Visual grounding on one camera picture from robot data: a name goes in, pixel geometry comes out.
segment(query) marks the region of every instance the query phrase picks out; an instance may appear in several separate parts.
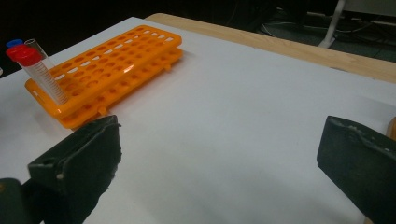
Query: blue cap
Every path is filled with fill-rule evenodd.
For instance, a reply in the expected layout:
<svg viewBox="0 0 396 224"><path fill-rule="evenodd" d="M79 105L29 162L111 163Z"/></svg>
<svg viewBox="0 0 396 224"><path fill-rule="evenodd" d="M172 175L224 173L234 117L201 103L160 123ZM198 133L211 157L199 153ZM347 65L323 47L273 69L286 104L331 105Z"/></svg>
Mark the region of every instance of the blue cap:
<svg viewBox="0 0 396 224"><path fill-rule="evenodd" d="M6 46L7 46L7 48L12 48L12 47L14 47L14 46L21 45L21 44L23 44L23 40L21 40L21 39L14 39L14 40L8 41L8 42L6 43Z"/></svg>

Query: wooden table edge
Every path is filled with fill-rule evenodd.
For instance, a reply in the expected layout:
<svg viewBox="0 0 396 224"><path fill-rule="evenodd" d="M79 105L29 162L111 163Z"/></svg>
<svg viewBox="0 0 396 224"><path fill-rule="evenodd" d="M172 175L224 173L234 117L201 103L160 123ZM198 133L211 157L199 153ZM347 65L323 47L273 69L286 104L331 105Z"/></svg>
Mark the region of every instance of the wooden table edge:
<svg viewBox="0 0 396 224"><path fill-rule="evenodd" d="M146 17L145 20L202 35L212 36L257 49L268 50L274 53L290 56L292 58L347 71L349 73L396 83L396 63L332 49L323 49L316 46L310 46L266 35L254 34L251 32L203 21L181 18L164 13L150 15Z"/></svg>

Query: test tube rack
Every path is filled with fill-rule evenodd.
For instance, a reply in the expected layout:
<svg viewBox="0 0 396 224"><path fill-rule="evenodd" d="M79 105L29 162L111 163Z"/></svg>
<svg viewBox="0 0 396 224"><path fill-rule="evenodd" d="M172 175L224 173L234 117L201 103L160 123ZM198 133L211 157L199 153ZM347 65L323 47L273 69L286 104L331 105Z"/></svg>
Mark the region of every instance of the test tube rack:
<svg viewBox="0 0 396 224"><path fill-rule="evenodd" d="M25 88L66 129L76 129L170 70L183 55L180 44L179 35L140 25L49 70L68 96L65 104L56 105L32 79Z"/></svg>

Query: test tube cap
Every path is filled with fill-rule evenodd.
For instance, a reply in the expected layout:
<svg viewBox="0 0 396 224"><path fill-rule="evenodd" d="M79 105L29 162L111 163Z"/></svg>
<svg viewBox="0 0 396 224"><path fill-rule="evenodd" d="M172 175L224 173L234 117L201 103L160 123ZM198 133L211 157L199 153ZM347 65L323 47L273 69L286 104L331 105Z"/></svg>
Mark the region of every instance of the test tube cap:
<svg viewBox="0 0 396 224"><path fill-rule="evenodd" d="M41 61L41 55L36 49L26 48L18 51L15 59L23 66L32 66Z"/></svg>
<svg viewBox="0 0 396 224"><path fill-rule="evenodd" d="M6 46L7 46L7 48L10 49L10 48L12 48L14 46L21 45L21 44L23 44L23 40L21 40L21 39L13 39L13 40L8 41L6 43Z"/></svg>
<svg viewBox="0 0 396 224"><path fill-rule="evenodd" d="M27 48L28 48L28 47L27 47L26 45L24 45L24 44L17 45L17 46L14 46L14 47L12 47L12 48L7 49L7 50L6 50L6 55L12 60L12 62L16 62L17 59L15 58L15 55L16 55L19 51L21 51L21 50L23 50L23 49L27 49Z"/></svg>

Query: red cap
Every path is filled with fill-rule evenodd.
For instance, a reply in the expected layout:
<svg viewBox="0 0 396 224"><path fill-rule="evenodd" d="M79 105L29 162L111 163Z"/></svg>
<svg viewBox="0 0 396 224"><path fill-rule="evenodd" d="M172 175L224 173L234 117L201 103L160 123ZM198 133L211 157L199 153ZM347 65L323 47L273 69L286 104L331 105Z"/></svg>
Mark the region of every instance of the red cap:
<svg viewBox="0 0 396 224"><path fill-rule="evenodd" d="M22 49L27 49L28 47L24 44L21 45L16 45L12 48L9 48L6 50L6 54L8 57L12 60L12 62L16 62L17 59L15 58L15 55Z"/></svg>
<svg viewBox="0 0 396 224"><path fill-rule="evenodd" d="M40 53L34 48L26 48L15 54L15 59L23 66L31 66L41 61Z"/></svg>

